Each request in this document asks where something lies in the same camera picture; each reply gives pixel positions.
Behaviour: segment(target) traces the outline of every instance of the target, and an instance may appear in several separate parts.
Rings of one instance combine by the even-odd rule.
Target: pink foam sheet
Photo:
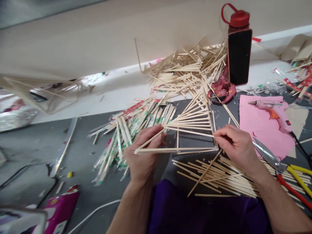
[[[278,121],[270,119],[268,111],[261,110],[248,103],[256,100],[281,102],[283,97],[240,96],[240,129],[248,132],[252,139],[255,136],[264,143],[281,161],[295,146],[295,141],[291,135],[282,133],[279,130]]]

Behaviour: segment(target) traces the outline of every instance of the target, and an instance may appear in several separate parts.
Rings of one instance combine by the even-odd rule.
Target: purple shirt
[[[273,233],[261,199],[187,198],[166,179],[152,199],[149,234]]]

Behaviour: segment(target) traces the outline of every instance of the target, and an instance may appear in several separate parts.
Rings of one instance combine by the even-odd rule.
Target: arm
[[[157,155],[135,155],[134,151],[161,130],[160,124],[141,130],[133,144],[125,149],[124,155],[130,167],[131,181],[106,234],[146,233]],[[160,134],[151,141],[148,148],[164,145],[164,137],[164,133]]]
[[[254,181],[266,206],[274,233],[312,231],[312,221],[259,160],[249,133],[228,124],[217,130],[214,136],[228,157]]]

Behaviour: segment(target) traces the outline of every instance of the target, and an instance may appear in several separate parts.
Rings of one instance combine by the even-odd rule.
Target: smartphone
[[[232,32],[227,36],[229,80],[236,86],[248,82],[252,37],[251,29]]]

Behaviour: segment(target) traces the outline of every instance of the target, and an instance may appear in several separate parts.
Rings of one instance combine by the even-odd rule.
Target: hot glue gun
[[[290,124],[285,110],[288,109],[287,102],[272,102],[257,100],[254,102],[248,102],[255,105],[259,109],[266,109],[270,112],[270,119],[277,119],[279,123],[279,129],[282,133],[290,133],[292,131],[292,125]]]

